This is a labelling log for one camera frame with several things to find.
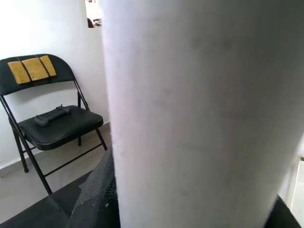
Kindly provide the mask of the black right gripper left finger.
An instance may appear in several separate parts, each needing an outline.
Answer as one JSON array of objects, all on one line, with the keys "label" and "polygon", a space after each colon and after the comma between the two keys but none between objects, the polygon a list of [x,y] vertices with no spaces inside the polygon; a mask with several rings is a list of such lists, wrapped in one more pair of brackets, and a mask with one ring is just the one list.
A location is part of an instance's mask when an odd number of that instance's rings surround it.
[{"label": "black right gripper left finger", "polygon": [[112,148],[104,153],[86,181],[81,184],[81,192],[67,226],[69,228],[121,226]]}]

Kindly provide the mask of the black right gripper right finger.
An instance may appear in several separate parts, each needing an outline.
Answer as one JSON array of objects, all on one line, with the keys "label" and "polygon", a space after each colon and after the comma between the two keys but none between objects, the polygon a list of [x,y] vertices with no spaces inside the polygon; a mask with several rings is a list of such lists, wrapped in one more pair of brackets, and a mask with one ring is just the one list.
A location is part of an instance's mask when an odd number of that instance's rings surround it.
[{"label": "black right gripper right finger", "polygon": [[301,228],[301,226],[278,195],[264,228]]}]

